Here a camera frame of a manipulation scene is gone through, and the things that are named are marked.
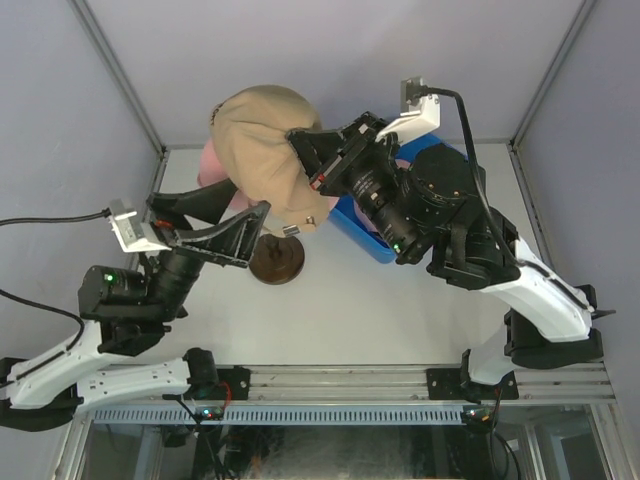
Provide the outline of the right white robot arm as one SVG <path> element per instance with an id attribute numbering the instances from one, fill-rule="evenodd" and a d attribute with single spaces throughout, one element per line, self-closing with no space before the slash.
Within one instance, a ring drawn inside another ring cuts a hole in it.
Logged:
<path id="1" fill-rule="evenodd" d="M 286 136 L 312 189 L 350 196 L 398 264 L 428 258 L 430 275 L 507 304 L 496 333 L 465 351 L 458 368 L 428 370 L 430 397 L 480 403 L 498 396 L 516 368 L 599 360 L 593 287 L 565 282 L 489 204 L 485 171 L 471 149 L 433 142 L 407 167 L 398 165 L 399 150 L 431 131 L 414 116 L 385 122 L 364 113 L 335 130 L 295 128 Z"/>

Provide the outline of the pink baseball cap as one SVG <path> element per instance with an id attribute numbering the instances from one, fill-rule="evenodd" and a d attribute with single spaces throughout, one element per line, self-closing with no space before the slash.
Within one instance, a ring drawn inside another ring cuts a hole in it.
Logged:
<path id="1" fill-rule="evenodd" d="M 227 172 L 218 159 L 213 141 L 209 139 L 201 152 L 197 183 L 200 187 L 207 187 L 227 178 Z M 229 208 L 234 211 L 241 211 L 254 205 L 255 203 L 252 200 L 247 198 L 241 191 L 237 191 L 229 204 Z"/>

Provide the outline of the beige cap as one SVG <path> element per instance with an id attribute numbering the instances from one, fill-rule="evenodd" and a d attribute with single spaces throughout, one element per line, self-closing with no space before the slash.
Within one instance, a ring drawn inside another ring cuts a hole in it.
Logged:
<path id="1" fill-rule="evenodd" d="M 337 203 L 313 191 L 285 139 L 295 128 L 321 129 L 314 106 L 278 85 L 246 88 L 214 107 L 210 139 L 228 178 L 255 204 L 271 205 L 267 231 L 278 237 L 312 233 Z"/>

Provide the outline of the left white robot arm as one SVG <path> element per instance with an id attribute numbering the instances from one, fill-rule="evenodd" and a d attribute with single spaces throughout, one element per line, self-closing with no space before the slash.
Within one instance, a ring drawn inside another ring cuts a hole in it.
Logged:
<path id="1" fill-rule="evenodd" d="M 133 359 L 186 316 L 185 301 L 206 264 L 249 265 L 270 206 L 261 201 L 228 216 L 236 191 L 223 180 L 180 194 L 154 193 L 149 220 L 121 200 L 101 212 L 140 269 L 91 267 L 78 291 L 78 333 L 32 359 L 2 360 L 4 427 L 51 430 L 79 413 L 150 396 L 229 396 L 208 350 L 193 347 L 155 365 L 136 366 Z"/>

